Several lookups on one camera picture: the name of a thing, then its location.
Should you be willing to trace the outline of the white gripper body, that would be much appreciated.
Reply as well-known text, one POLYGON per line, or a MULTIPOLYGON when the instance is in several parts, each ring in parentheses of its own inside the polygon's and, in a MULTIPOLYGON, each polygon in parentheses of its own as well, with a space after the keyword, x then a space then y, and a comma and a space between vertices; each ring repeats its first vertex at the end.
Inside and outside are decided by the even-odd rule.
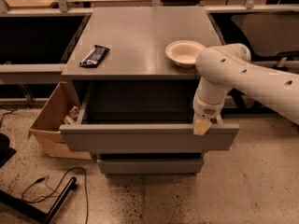
POLYGON ((195 94, 192 107, 194 111, 193 120, 215 119, 221 113, 223 103, 212 105, 203 101, 197 94, 195 94))

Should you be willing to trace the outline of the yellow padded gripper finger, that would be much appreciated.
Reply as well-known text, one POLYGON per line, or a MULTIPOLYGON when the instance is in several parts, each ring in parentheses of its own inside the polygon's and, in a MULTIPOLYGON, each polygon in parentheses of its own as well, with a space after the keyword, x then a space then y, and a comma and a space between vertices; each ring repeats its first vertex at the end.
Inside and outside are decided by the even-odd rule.
POLYGON ((210 119, 195 115, 193 118, 193 133, 195 135, 204 135, 211 125, 210 119))

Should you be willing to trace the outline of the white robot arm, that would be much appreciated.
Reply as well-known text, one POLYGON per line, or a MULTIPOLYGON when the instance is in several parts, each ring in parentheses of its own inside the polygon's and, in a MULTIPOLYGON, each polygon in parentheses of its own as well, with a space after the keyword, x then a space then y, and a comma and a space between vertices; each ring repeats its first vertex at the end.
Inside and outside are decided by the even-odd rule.
POLYGON ((193 132, 205 134, 229 91, 236 89, 299 124, 299 75, 250 62, 240 43, 202 49, 196 59, 200 82, 193 98, 193 132))

